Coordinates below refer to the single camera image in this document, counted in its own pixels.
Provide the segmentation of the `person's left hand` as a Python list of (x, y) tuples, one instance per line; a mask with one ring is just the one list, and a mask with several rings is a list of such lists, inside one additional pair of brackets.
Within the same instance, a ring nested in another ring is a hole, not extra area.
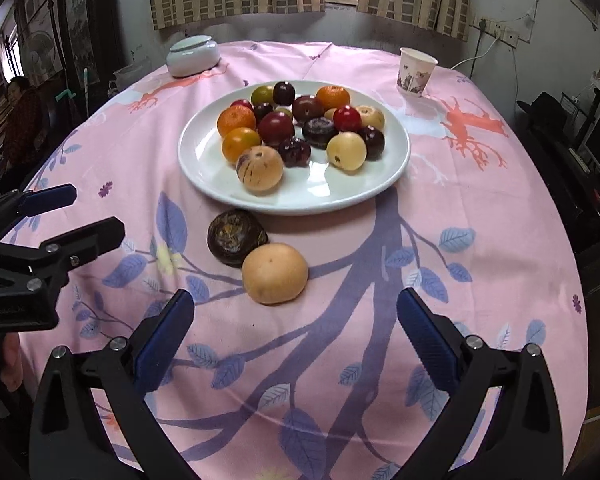
[(3, 341), (4, 364), (1, 381), (9, 392), (15, 392), (23, 381), (22, 355), (20, 339), (17, 333), (6, 334)]

